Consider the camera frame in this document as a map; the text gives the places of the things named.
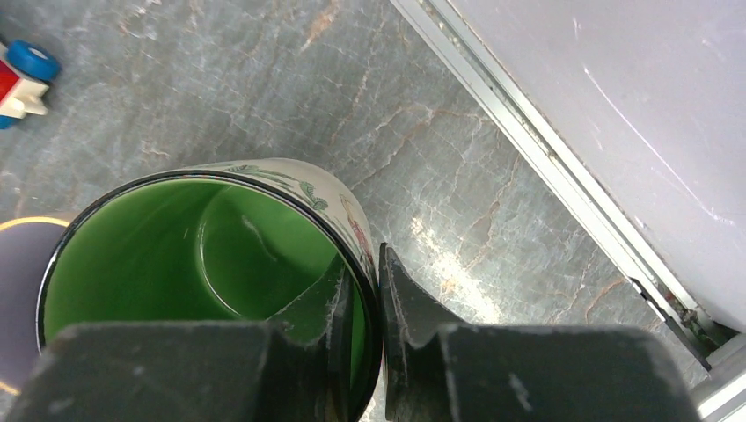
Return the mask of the black right gripper right pad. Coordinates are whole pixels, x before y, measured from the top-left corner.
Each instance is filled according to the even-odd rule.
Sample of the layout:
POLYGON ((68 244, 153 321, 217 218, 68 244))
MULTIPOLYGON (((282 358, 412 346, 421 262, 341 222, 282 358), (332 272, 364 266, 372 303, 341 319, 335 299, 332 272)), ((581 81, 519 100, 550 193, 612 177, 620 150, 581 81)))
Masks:
POLYGON ((390 421, 696 421, 666 348, 624 325, 470 324, 379 250, 390 421))

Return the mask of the black right gripper left pad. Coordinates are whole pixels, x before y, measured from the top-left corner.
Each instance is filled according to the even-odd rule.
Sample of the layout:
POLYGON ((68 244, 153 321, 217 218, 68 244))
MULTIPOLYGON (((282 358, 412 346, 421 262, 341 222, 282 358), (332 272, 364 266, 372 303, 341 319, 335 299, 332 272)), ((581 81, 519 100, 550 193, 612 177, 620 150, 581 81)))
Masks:
POLYGON ((266 322, 78 324, 10 421, 347 421, 354 282, 335 259, 266 322))

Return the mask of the green inside ceramic mug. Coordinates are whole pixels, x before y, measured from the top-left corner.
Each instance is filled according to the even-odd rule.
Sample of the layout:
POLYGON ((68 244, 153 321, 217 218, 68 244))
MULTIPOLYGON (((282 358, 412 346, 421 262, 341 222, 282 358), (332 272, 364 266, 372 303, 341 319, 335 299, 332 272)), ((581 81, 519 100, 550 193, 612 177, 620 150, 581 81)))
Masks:
POLYGON ((304 295, 352 279, 352 418, 377 384, 377 270, 369 221, 333 174, 288 158, 164 171, 119 186, 63 231, 40 284, 35 341, 79 323, 273 321, 309 335, 324 304, 304 295))

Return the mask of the pink ceramic mug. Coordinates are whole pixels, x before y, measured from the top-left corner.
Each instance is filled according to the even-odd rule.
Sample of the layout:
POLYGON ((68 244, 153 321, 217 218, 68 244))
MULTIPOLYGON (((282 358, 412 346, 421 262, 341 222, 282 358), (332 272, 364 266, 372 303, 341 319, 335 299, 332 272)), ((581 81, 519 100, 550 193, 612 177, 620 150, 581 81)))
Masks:
POLYGON ((19 394, 39 355, 36 308, 50 257, 71 218, 41 215, 1 224, 1 391, 19 394))

